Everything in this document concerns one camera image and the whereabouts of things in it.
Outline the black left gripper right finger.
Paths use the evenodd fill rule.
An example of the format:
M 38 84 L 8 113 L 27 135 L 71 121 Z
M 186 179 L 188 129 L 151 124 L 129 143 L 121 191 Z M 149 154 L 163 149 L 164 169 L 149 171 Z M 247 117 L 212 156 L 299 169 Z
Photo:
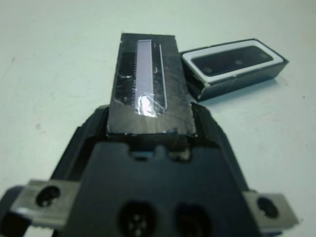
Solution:
M 248 191 L 249 187 L 246 179 L 221 126 L 218 125 L 206 107 L 197 103 L 191 103 L 191 108 L 197 132 L 196 144 L 203 147 L 217 148 L 227 163 L 239 189 Z

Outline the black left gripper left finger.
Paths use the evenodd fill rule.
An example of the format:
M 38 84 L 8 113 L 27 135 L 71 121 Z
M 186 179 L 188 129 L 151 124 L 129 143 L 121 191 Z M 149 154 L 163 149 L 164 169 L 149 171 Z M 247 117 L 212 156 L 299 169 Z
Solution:
M 51 179 L 80 181 L 94 146 L 106 141 L 109 106 L 98 107 L 79 126 L 62 154 Z

